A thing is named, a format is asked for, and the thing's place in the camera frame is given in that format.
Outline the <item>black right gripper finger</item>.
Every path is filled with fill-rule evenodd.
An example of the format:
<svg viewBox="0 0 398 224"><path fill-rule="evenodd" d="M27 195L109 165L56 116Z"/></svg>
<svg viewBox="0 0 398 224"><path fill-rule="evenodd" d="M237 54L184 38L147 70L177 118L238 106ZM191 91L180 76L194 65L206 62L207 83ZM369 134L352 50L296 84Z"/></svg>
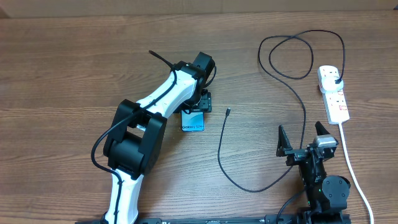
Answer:
<svg viewBox="0 0 398 224"><path fill-rule="evenodd" d="M317 122L315 123L315 129L316 129L316 132L317 132L317 135L318 135L318 136L330 134L330 133L326 130L326 128L321 124L321 122L319 122L319 121L317 121Z"/></svg>
<svg viewBox="0 0 398 224"><path fill-rule="evenodd" d="M290 145L290 141L286 135L286 132L282 125L278 128L278 143L277 143L277 150L276 156L277 157L284 157L291 153L293 150L292 146Z"/></svg>

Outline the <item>blue Galaxy smartphone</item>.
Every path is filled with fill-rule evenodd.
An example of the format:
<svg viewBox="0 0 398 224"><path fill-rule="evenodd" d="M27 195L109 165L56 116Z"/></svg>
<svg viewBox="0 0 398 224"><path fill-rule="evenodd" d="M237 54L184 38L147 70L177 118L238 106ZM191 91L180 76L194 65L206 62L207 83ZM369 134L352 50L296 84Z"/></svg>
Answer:
<svg viewBox="0 0 398 224"><path fill-rule="evenodd" d="M205 130L204 113L191 112L190 114L182 111L182 131L184 132L199 132Z"/></svg>

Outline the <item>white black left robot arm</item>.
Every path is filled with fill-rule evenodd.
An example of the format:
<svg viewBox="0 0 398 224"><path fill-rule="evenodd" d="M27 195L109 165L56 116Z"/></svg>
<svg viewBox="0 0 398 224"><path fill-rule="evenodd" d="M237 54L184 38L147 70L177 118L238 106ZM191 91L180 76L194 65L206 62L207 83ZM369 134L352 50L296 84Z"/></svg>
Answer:
<svg viewBox="0 0 398 224"><path fill-rule="evenodd" d="M108 211L98 223L135 223L142 181L158 160L168 118L212 111L206 89L216 74L212 57L200 52L192 63L166 64L166 81L137 102L123 100L111 127L93 145L91 161L113 181Z"/></svg>

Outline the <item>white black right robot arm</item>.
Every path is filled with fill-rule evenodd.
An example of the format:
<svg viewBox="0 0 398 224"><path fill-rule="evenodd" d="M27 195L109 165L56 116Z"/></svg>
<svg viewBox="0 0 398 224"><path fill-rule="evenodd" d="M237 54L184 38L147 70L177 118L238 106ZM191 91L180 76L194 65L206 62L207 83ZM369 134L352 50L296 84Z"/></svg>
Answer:
<svg viewBox="0 0 398 224"><path fill-rule="evenodd" d="M301 208L295 215L284 218L278 213L276 223L350 223L347 199L351 184L339 175L328 175L324 162L333 158L338 140L321 124L315 123L317 135L305 149L293 149L283 126L279 126L276 156L285 157L287 166L298 166L303 182L303 190L291 197L281 210L301 194L306 194L308 207Z"/></svg>

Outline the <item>white charger plug adapter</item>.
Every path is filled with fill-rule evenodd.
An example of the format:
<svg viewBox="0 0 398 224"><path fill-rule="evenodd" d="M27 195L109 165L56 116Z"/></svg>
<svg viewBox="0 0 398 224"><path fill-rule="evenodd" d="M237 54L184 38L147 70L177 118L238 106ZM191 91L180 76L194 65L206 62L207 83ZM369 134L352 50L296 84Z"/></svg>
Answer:
<svg viewBox="0 0 398 224"><path fill-rule="evenodd" d="M320 91L324 94L340 91L344 87L344 82L341 80L337 83L335 77L322 77L319 82Z"/></svg>

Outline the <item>white power strip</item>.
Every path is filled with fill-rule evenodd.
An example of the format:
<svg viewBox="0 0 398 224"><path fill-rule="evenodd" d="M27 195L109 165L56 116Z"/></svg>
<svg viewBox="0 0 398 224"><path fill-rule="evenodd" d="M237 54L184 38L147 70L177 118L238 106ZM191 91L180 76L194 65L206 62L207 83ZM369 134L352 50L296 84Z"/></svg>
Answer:
<svg viewBox="0 0 398 224"><path fill-rule="evenodd" d="M318 68L318 84L322 77L335 77L340 79L339 71L331 65L323 65ZM326 116L329 124L340 124L349 120L348 107L343 89L340 91L324 94L322 93Z"/></svg>

